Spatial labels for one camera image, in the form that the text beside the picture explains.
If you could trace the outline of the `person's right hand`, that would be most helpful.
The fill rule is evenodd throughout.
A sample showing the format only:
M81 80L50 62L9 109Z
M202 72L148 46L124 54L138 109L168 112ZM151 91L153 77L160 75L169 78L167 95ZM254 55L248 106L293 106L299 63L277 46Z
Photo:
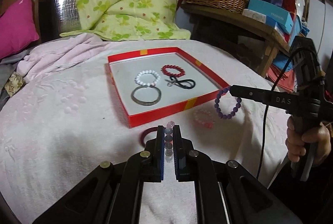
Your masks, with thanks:
M292 117L287 121L286 147L288 159L293 163L298 163L302 156L305 156L307 149L305 144L314 143L317 150L314 157L314 164L319 165L329 156L331 152L331 133L330 130L321 123L320 127L308 130L300 135L295 130L295 122Z

